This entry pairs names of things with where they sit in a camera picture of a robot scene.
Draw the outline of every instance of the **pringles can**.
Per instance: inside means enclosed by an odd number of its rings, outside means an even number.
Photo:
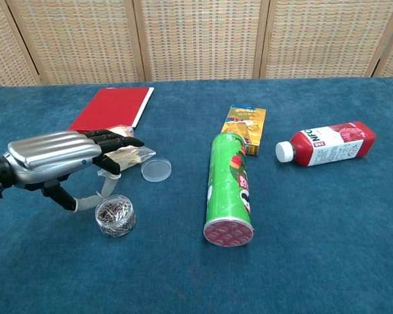
[[[253,237],[245,142],[235,133],[219,134],[212,142],[204,236],[224,247]]]

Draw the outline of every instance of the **blue tabletop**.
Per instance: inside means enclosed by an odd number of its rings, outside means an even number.
[[[0,200],[0,313],[393,313],[393,78],[226,80],[0,88],[0,155],[16,139],[65,130],[106,86],[153,86],[135,130],[171,176],[127,169],[114,193],[137,225],[104,236],[94,210],[63,210],[40,191]],[[208,243],[213,138],[230,105],[268,110],[247,160],[254,238]],[[360,120],[377,135],[365,158],[280,164],[275,144],[305,128]],[[63,183],[102,187],[97,167]]]

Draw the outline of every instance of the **red book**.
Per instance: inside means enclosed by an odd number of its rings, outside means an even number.
[[[153,90],[153,87],[102,88],[69,130],[100,130],[118,125],[135,128]]]

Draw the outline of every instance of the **robotic hand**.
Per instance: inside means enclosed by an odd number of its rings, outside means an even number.
[[[77,200],[60,182],[91,164],[119,175],[119,164],[105,154],[129,145],[141,147],[144,143],[109,130],[61,131],[10,142],[0,158],[0,198],[2,191],[13,185],[29,191],[41,189],[44,196],[76,211]]]

